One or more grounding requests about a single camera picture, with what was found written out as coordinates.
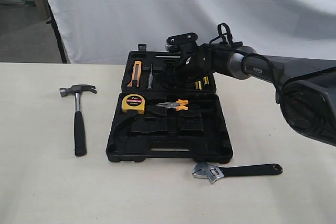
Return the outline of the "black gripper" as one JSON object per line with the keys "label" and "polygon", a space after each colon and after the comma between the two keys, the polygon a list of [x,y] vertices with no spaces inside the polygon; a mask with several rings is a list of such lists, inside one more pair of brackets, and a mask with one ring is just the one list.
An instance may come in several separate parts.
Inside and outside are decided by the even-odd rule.
{"label": "black gripper", "polygon": [[183,51],[182,59],[173,69],[165,69],[156,76],[156,80],[165,89],[180,88],[181,83],[192,83],[204,77],[210,70],[210,57],[207,50]]}

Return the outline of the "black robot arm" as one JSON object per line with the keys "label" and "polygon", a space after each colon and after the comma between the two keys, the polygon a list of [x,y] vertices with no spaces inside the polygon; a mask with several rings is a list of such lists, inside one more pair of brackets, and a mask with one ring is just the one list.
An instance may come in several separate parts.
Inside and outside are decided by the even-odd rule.
{"label": "black robot arm", "polygon": [[242,42],[172,46],[179,60],[158,80],[167,86],[196,82],[211,73],[271,83],[287,124],[307,138],[335,146],[335,60],[268,56]]}

